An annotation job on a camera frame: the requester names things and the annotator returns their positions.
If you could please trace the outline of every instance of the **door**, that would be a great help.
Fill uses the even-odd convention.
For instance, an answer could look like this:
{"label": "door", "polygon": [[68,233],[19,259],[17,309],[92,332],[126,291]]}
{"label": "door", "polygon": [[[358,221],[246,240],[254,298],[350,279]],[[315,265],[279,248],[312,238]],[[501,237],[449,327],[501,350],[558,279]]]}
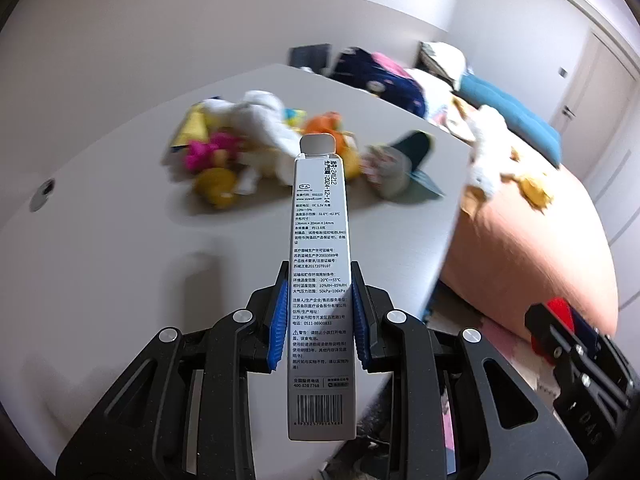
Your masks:
{"label": "door", "polygon": [[562,163],[584,180],[618,129],[636,82],[595,34],[551,125],[562,137]]}

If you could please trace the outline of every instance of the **white table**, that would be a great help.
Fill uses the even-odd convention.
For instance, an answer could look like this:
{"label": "white table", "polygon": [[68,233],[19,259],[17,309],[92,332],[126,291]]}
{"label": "white table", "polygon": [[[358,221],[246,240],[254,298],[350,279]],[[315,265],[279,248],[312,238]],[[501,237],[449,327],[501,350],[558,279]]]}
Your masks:
{"label": "white table", "polygon": [[[272,285],[288,259],[290,189],[265,182],[226,212],[190,198],[190,181],[163,165],[168,140],[194,102],[268,90],[309,114],[336,110],[361,144],[412,129],[436,137],[423,169],[446,196],[418,205],[349,191],[351,256],[367,283],[418,316],[440,272],[458,214],[468,146],[365,92],[268,66],[144,112],[73,158],[36,213],[24,204],[0,232],[0,400],[50,468],[107,387],[154,334],[211,326]],[[264,248],[257,253],[255,248]],[[335,443],[287,437],[286,356],[250,378],[257,477],[304,480]],[[359,370],[361,413],[383,381]]]}

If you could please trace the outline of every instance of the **white box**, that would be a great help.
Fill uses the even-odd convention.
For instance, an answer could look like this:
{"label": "white box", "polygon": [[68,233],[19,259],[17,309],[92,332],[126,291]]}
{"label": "white box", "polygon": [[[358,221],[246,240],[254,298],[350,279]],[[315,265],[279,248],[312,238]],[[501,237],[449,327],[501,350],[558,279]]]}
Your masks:
{"label": "white box", "polygon": [[289,438],[356,436],[351,257],[342,159],[329,134],[300,141],[289,265]]}

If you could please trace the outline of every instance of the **barcode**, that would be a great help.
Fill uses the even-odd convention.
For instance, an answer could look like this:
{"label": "barcode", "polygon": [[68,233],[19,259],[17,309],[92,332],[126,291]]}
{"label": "barcode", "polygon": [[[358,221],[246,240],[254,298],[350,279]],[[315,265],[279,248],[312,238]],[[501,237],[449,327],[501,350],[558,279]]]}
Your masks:
{"label": "barcode", "polygon": [[298,395],[297,405],[299,425],[342,424],[342,394]]}

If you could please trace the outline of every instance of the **orange bedding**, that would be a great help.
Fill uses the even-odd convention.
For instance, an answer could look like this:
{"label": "orange bedding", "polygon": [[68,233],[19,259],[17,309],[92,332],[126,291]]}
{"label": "orange bedding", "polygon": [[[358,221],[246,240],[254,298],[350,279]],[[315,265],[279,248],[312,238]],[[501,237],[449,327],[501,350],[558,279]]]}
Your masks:
{"label": "orange bedding", "polygon": [[564,167],[552,171],[556,198],[544,213],[529,205],[514,182],[503,184],[474,220],[461,212],[441,279],[526,339],[529,305],[555,296],[613,335],[618,290],[602,224],[580,181]]}

